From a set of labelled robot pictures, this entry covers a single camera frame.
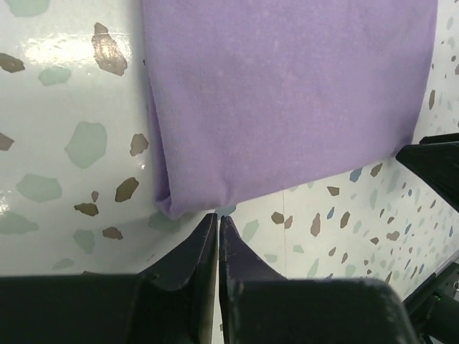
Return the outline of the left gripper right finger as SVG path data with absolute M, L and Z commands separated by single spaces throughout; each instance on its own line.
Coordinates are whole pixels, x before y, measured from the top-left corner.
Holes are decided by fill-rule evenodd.
M 226 343 L 415 343 L 407 312 L 378 279 L 287 279 L 219 229 L 219 303 Z

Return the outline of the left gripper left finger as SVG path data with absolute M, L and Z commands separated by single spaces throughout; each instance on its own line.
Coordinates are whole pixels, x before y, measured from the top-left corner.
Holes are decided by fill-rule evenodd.
M 137 274 L 1 278 L 3 343 L 210 343 L 217 216 Z

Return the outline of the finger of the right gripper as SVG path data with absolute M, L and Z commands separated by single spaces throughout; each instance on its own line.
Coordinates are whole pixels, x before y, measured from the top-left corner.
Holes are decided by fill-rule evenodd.
M 458 210 L 458 133 L 424 137 L 404 146 L 396 160 Z

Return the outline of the purple t-shirt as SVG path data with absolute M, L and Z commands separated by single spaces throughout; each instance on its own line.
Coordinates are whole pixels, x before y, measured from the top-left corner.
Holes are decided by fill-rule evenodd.
M 436 1 L 145 1 L 157 206 L 175 219 L 412 141 Z

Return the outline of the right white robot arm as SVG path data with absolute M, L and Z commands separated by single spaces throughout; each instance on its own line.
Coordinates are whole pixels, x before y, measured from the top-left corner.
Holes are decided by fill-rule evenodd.
M 396 159 L 458 210 L 458 134 L 426 136 L 406 145 Z M 404 306 L 421 343 L 458 342 L 458 263 L 431 274 Z

